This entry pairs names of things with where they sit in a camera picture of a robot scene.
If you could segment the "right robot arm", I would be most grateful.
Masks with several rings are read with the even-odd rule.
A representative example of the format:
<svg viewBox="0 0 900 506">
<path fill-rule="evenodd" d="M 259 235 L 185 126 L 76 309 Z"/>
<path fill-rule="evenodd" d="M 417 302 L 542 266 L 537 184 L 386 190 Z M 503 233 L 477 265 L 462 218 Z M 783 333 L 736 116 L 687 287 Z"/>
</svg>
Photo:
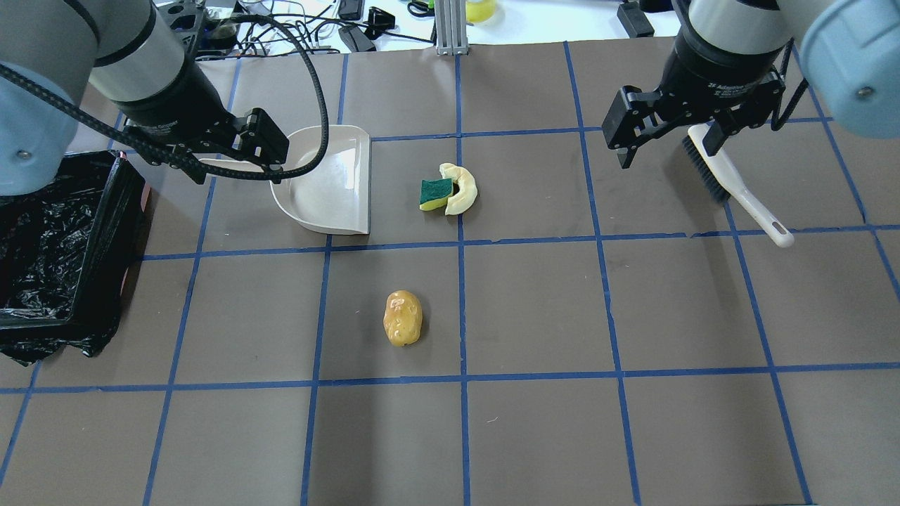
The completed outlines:
<svg viewBox="0 0 900 506">
<path fill-rule="evenodd" d="M 784 93 L 774 63 L 797 48 L 804 79 L 847 131 L 896 138 L 896 1 L 675 1 L 681 28 L 659 86 L 622 87 L 602 124 L 627 169 L 637 148 L 672 129 L 711 122 L 701 148 L 772 119 Z"/>
</svg>

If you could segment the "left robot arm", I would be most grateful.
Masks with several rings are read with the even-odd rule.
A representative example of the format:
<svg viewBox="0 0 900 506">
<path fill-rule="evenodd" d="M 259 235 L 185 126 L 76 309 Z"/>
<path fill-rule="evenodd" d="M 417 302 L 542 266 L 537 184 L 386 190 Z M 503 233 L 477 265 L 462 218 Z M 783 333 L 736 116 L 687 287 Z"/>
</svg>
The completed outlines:
<svg viewBox="0 0 900 506">
<path fill-rule="evenodd" d="M 2 195 L 57 176 L 77 130 L 64 111 L 92 86 L 131 122 L 125 144 L 196 183 L 194 153 L 280 167 L 286 135 L 260 109 L 238 118 L 151 1 L 2 3 Z"/>
</svg>

